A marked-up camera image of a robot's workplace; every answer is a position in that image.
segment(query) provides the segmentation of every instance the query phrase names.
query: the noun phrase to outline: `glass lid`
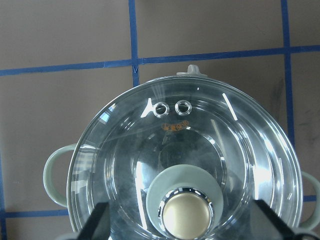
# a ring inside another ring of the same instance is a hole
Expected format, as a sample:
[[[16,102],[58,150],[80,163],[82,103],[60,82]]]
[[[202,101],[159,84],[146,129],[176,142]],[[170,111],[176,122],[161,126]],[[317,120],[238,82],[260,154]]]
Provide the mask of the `glass lid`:
[[[154,79],[103,108],[67,184],[73,229],[108,201],[113,240],[241,239],[252,199],[297,227],[302,196],[277,122],[238,89],[190,75]]]

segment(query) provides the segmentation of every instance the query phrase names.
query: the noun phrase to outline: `pot lid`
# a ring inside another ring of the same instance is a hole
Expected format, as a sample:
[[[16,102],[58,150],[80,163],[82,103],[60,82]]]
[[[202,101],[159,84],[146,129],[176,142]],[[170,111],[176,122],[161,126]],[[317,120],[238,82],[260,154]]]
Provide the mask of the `pot lid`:
[[[68,175],[74,230],[107,201],[113,240],[240,238],[252,199],[298,225],[301,173],[281,127],[247,94],[192,68],[123,93],[89,124]],[[196,235],[173,226],[184,212],[185,226],[203,223]]]

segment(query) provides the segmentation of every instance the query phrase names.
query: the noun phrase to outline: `pot handle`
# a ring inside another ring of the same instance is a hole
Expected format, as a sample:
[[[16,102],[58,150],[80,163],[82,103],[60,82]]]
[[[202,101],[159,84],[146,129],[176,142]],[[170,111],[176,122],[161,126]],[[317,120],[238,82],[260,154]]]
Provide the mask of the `pot handle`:
[[[56,203],[62,207],[67,208],[67,198],[57,191],[52,182],[52,169],[56,160],[64,153],[69,151],[74,151],[77,144],[71,144],[64,146],[54,151],[45,163],[43,170],[43,185],[48,196]]]
[[[308,181],[312,184],[314,190],[315,190],[315,208],[312,215],[304,222],[300,224],[301,228],[312,230],[320,223],[320,182],[309,173],[306,173],[304,171],[301,172],[302,176],[308,179]]]

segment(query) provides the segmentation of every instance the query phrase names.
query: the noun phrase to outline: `orange logo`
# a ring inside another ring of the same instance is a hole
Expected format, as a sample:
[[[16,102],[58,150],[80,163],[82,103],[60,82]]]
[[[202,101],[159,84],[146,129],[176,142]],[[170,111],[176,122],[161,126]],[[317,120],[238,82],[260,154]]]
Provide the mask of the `orange logo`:
[[[176,132],[176,131],[186,129],[188,126],[189,126],[189,122],[187,120],[184,120],[177,124],[164,123],[162,124],[162,129],[165,131]]]

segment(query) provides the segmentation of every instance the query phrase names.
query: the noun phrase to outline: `tiled floor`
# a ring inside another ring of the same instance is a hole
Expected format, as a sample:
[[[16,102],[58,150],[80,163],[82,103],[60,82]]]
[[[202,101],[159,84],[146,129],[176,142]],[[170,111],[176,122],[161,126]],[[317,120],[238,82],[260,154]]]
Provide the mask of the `tiled floor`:
[[[319,179],[319,16],[318,0],[3,0],[1,239],[71,232],[65,209],[43,187],[47,157],[75,143],[137,80],[184,72],[188,64],[258,100],[291,140],[295,134],[301,169]],[[70,157],[53,171],[62,193]],[[304,192],[315,194],[307,182]],[[305,216],[314,204],[304,204]]]

